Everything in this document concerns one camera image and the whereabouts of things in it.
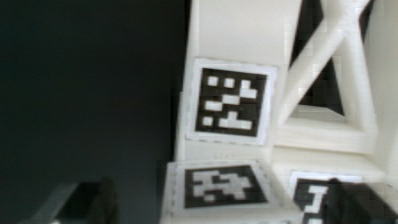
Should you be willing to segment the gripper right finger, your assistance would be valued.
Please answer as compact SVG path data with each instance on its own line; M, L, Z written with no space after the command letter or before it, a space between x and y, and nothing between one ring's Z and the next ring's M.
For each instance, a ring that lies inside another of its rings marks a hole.
M364 183L329 180L325 224L396 224L398 212Z

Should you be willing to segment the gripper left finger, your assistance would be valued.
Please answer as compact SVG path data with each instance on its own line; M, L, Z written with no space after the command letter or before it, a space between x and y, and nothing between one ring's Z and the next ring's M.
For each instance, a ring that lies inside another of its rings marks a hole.
M105 177L98 182L60 184L19 224L119 224L112 179Z

